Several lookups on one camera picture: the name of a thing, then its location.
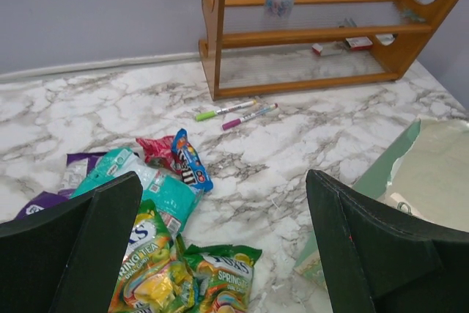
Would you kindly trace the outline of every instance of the teal candy bag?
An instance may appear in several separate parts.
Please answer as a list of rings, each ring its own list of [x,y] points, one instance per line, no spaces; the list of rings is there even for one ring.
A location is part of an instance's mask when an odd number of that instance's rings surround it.
[[[173,237],[184,230],[185,223],[199,203],[203,191],[148,167],[130,148],[112,150],[103,156],[71,198],[84,194],[127,172],[135,172],[144,189],[142,201],[151,199]]]

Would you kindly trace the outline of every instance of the wooden display rack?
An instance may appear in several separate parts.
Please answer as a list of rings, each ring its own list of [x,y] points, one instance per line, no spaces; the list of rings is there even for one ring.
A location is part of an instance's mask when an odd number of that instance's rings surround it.
[[[393,3],[401,11],[412,10],[425,21],[392,26],[224,33],[224,14],[227,7],[262,7],[264,0],[202,0],[207,39],[199,41],[199,53],[212,99],[398,80],[405,74],[458,0],[435,0],[431,4],[422,4],[418,0],[295,0],[295,4],[298,5],[383,2]],[[375,37],[376,34],[397,34],[397,37],[392,44],[383,45]],[[381,73],[319,79],[312,77],[306,81],[220,87],[222,50],[269,45],[312,44],[344,40],[348,37],[368,37],[373,42],[369,53],[383,69]]]

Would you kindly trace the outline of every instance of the yellow candy wrapper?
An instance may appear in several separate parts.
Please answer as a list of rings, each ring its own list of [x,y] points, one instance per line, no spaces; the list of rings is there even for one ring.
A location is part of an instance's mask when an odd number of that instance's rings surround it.
[[[197,286],[155,203],[141,203],[108,313],[180,313]]]

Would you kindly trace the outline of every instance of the small box on shelf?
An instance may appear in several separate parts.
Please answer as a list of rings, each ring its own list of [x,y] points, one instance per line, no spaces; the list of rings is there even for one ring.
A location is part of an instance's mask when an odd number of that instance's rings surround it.
[[[318,56],[339,55],[345,51],[344,45],[340,42],[315,43],[311,49]]]
[[[346,38],[344,43],[351,51],[366,51],[373,46],[368,37]]]

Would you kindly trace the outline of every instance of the candy bag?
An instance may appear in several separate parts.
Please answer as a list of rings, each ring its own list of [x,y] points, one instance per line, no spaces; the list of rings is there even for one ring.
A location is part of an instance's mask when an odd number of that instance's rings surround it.
[[[144,189],[142,200],[151,199],[158,205],[165,225],[173,236],[184,229],[189,215],[197,205],[202,192],[181,183],[156,169],[145,165],[130,148],[112,150],[103,156],[72,195],[76,197],[114,178],[134,171]]]
[[[247,312],[254,264],[261,254],[247,246],[190,246],[184,258],[199,283],[199,298],[190,312]]]
[[[15,219],[22,219],[26,216],[40,212],[45,208],[53,207],[59,203],[67,201],[68,198],[59,196],[58,194],[51,194],[49,192],[41,192],[31,201],[29,201],[16,215]]]
[[[164,136],[161,139],[135,139],[144,149],[145,163],[150,166],[162,166],[181,175],[181,165],[174,159],[171,151],[174,136]]]
[[[70,198],[105,154],[106,152],[67,154],[67,166],[58,195]]]
[[[196,296],[194,277],[155,203],[143,201],[108,313],[180,313],[195,304]]]
[[[185,184],[205,192],[213,188],[212,180],[205,171],[196,150],[189,143],[188,133],[183,128],[174,137],[171,150],[176,162],[179,161],[181,164],[181,178]]]

